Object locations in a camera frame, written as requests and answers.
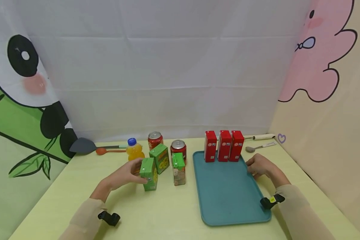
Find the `panda eye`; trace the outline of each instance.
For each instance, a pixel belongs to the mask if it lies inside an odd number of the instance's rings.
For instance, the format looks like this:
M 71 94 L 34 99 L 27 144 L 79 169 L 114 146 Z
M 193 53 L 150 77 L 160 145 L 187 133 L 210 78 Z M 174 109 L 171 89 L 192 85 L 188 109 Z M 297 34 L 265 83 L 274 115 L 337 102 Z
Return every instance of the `panda eye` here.
M 38 54 L 33 43 L 22 35 L 10 38 L 8 60 L 13 70 L 23 77 L 31 77 L 37 73 Z
M 311 13 L 309 13 L 309 18 L 313 18 L 313 15 L 315 15 L 315 10 L 312 10 Z

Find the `orange juice bottle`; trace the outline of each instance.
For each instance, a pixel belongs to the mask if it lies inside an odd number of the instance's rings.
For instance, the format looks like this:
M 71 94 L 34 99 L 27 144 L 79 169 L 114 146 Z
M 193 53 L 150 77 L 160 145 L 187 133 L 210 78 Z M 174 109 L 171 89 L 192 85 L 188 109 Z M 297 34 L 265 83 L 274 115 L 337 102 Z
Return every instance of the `orange juice bottle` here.
M 128 139 L 128 146 L 126 147 L 126 153 L 128 154 L 128 160 L 132 161 L 133 159 L 145 157 L 145 154 L 142 152 L 141 144 L 137 143 L 135 138 Z

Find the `orange spoon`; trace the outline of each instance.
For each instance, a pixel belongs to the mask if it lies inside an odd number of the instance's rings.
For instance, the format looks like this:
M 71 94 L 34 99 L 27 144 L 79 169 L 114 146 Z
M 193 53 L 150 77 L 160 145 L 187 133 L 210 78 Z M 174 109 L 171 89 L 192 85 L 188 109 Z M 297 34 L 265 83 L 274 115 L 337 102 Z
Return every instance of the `orange spoon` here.
M 99 147 L 98 149 L 96 149 L 97 155 L 104 155 L 107 152 L 126 152 L 126 151 L 125 150 L 106 150 L 103 147 Z

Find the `human hand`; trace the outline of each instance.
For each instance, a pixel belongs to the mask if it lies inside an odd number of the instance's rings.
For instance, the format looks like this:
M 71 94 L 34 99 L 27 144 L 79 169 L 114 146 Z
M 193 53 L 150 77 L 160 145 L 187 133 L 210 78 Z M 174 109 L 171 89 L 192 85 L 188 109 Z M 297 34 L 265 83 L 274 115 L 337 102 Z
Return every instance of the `human hand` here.
M 141 162 L 142 158 L 128 161 L 115 172 L 107 176 L 103 181 L 109 185 L 111 190 L 116 190 L 117 188 L 131 182 L 146 184 L 147 180 L 139 176 Z
M 246 162 L 246 165 L 248 166 L 248 172 L 253 175 L 254 179 L 258 179 L 265 174 L 271 179 L 275 188 L 291 184 L 284 172 L 261 154 L 256 153 Z
M 128 161 L 115 172 L 101 180 L 89 198 L 106 202 L 109 193 L 130 182 L 146 184 L 148 181 L 139 177 L 142 158 Z
M 253 175 L 254 179 L 258 179 L 258 177 L 264 174 L 270 178 L 271 172 L 278 169 L 273 162 L 258 153 L 251 157 L 251 159 L 246 162 L 246 165 L 248 166 L 248 172 Z

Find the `white backdrop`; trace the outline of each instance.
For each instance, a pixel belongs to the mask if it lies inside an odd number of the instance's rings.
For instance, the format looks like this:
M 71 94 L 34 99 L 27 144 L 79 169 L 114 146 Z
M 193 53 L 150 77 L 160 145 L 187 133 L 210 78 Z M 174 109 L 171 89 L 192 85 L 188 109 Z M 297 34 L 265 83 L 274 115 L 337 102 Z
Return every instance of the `white backdrop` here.
M 77 136 L 268 131 L 309 0 L 15 0 Z

